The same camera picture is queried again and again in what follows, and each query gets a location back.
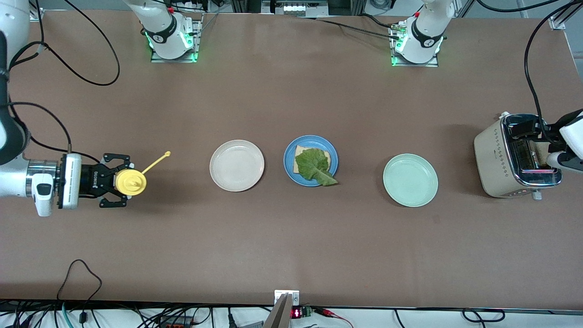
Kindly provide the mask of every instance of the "metal mounting plate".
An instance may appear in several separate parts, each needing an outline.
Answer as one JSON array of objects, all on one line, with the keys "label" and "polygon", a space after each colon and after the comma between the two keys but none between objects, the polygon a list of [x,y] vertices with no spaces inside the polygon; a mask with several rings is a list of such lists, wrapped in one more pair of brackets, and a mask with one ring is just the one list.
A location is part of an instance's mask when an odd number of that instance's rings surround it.
[{"label": "metal mounting plate", "polygon": [[[398,35],[394,33],[392,29],[389,30],[389,35]],[[433,55],[433,58],[423,64],[414,64],[406,59],[403,56],[395,51],[396,43],[398,41],[394,39],[390,39],[389,41],[389,48],[391,48],[391,65],[392,66],[417,66],[417,67],[438,67],[439,62],[437,61],[437,54]]]},{"label": "metal mounting plate", "polygon": [[152,55],[150,57],[150,62],[197,62],[198,61],[198,48],[201,45],[201,30],[202,30],[202,21],[201,20],[192,20],[192,27],[188,25],[186,33],[193,33],[193,36],[189,36],[188,34],[184,35],[186,42],[192,43],[193,46],[190,50],[188,50],[184,55],[173,59],[168,60],[161,58],[151,50]]},{"label": "metal mounting plate", "polygon": [[300,291],[290,291],[286,289],[276,289],[273,293],[273,304],[278,302],[278,299],[282,294],[291,294],[293,297],[293,306],[298,306],[300,304]]}]

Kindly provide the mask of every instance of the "light green plate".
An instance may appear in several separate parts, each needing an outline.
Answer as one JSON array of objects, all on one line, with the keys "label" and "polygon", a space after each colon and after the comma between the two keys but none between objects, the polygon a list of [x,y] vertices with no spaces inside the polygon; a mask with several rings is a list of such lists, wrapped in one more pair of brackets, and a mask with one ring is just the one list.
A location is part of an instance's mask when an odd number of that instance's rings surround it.
[{"label": "light green plate", "polygon": [[385,166],[382,182],[387,193],[399,204],[419,207],[437,194],[437,174],[425,158],[412,153],[397,155]]}]

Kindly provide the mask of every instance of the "white plate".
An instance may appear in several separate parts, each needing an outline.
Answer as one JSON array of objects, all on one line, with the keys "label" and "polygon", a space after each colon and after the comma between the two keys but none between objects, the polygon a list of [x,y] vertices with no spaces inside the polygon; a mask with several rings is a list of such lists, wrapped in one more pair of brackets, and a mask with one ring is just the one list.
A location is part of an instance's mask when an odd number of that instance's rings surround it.
[{"label": "white plate", "polygon": [[265,160],[261,150],[245,140],[225,142],[210,159],[210,177],[228,191],[253,187],[263,175]]}]

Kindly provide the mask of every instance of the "plate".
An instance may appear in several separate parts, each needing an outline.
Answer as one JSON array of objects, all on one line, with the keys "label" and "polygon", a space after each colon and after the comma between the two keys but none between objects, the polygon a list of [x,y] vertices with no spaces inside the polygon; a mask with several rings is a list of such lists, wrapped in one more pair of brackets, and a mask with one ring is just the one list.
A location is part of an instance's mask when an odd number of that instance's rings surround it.
[{"label": "plate", "polygon": [[252,142],[225,142],[210,159],[210,177],[228,191],[243,191],[254,186],[265,168],[261,150]]},{"label": "plate", "polygon": [[320,185],[315,179],[306,180],[298,173],[293,173],[293,162],[296,160],[296,146],[318,148],[329,152],[331,163],[328,171],[332,176],[336,174],[336,170],[338,170],[338,154],[334,146],[328,140],[318,135],[304,135],[292,141],[283,154],[283,167],[286,169],[287,175],[294,182],[306,187],[317,187]]},{"label": "plate", "polygon": [[403,153],[393,157],[382,173],[387,193],[399,204],[419,207],[437,194],[437,174],[421,156]]}]

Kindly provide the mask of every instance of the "yellow lid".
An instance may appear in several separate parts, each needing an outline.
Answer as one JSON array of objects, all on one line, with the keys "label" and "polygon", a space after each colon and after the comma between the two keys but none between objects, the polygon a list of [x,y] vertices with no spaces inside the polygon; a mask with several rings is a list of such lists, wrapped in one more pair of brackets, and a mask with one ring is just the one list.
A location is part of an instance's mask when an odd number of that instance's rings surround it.
[{"label": "yellow lid", "polygon": [[115,188],[124,195],[138,195],[146,188],[146,176],[138,170],[123,169],[115,175]]}]

